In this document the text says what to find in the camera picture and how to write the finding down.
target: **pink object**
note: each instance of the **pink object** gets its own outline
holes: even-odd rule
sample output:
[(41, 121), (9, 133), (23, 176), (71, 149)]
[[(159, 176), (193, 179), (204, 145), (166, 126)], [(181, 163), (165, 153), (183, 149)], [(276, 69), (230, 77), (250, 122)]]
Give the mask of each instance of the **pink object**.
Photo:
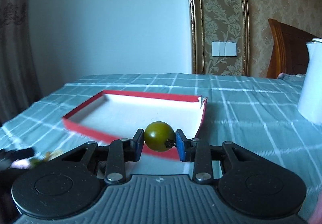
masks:
[(11, 164), (11, 168), (15, 169), (29, 169), (30, 166), (31, 165), (28, 159), (16, 160)]
[(315, 206), (315, 210), (308, 220), (309, 224), (322, 224), (322, 191), (318, 198), (318, 203)]
[(282, 79), (282, 78), (284, 77), (284, 74), (285, 74), (285, 73), (281, 72), (281, 73), (277, 76), (277, 78), (278, 78), (278, 79)]

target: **white wall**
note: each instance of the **white wall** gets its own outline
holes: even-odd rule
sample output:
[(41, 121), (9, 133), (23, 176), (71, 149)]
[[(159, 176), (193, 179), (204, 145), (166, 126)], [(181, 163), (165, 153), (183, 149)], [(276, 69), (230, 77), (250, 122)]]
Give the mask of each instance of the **white wall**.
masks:
[(83, 75), (191, 73), (188, 0), (29, 0), (44, 95)]

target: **white switch plate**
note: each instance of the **white switch plate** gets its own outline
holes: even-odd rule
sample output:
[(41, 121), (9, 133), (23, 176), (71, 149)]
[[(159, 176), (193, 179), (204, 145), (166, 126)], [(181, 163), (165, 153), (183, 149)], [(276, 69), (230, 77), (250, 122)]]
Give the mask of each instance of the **white switch plate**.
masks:
[(211, 55), (212, 56), (225, 56), (225, 42), (223, 42), (223, 41), (211, 42)]
[(213, 41), (211, 52), (212, 56), (237, 56), (237, 43)]
[(237, 56), (237, 43), (235, 42), (225, 43), (225, 56)]

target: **curtain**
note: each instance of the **curtain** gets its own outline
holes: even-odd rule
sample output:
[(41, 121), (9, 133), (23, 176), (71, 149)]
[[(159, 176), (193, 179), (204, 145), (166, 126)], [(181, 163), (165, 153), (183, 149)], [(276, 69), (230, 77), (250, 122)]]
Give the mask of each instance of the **curtain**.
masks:
[(28, 34), (28, 0), (0, 0), (0, 125), (41, 97)]

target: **gray ribbed handle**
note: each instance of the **gray ribbed handle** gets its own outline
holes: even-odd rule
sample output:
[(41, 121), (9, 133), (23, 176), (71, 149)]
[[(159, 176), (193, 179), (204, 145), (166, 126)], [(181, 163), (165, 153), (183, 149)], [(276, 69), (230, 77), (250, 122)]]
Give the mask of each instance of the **gray ribbed handle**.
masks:
[(305, 224), (298, 216), (255, 220), (232, 210), (208, 185), (188, 175), (133, 175), (123, 185), (109, 186), (89, 210), (63, 220), (37, 220), (23, 215), (16, 224)]

